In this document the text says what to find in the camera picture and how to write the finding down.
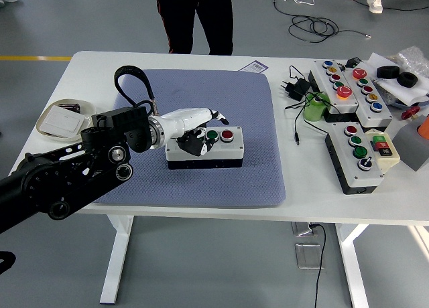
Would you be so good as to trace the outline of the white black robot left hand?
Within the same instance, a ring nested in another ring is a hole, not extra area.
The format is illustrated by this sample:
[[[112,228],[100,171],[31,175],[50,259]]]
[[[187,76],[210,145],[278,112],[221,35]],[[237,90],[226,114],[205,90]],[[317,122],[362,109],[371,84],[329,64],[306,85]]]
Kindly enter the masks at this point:
[[[158,147],[163,147],[170,139],[179,139],[187,132],[193,131],[199,139],[205,135],[202,126],[207,122],[217,119],[224,125],[228,125],[228,120],[218,111],[209,108],[181,108],[169,112],[163,116],[153,116],[153,124],[158,122],[160,128],[158,135]]]

